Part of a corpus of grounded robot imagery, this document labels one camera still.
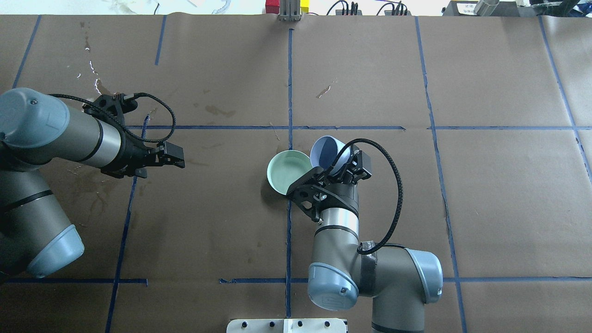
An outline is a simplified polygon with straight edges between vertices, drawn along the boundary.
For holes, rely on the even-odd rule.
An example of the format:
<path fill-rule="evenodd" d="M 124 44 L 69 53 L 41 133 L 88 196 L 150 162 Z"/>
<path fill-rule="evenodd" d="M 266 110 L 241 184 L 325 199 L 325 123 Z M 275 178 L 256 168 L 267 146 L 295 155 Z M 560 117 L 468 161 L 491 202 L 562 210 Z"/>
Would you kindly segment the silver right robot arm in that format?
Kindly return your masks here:
<path fill-rule="evenodd" d="M 374 333 L 422 333 L 425 305 L 440 300 L 443 271 L 433 253 L 386 245 L 371 254 L 373 241 L 359 242 L 358 193 L 354 185 L 327 187 L 315 203 L 319 224 L 308 268 L 308 295 L 320 308 L 349 310 L 358 297 L 373 300 Z"/>

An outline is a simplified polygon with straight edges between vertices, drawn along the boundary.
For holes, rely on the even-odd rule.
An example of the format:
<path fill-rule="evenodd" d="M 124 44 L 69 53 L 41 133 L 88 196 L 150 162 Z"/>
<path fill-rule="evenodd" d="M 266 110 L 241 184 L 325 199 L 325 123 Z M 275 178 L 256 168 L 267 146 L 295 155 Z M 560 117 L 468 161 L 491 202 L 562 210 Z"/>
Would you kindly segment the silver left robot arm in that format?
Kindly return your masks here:
<path fill-rule="evenodd" d="M 169 133 L 146 139 L 125 124 L 138 99 L 150 98 L 172 118 Z M 13 88 L 0 98 L 1 282 L 23 272 L 45 278 L 85 250 L 40 168 L 68 160 L 123 179 L 147 177 L 148 167 L 185 167 L 184 151 L 169 142 L 176 129 L 171 107 L 152 94 L 102 94 L 95 101 L 63 93 Z"/>

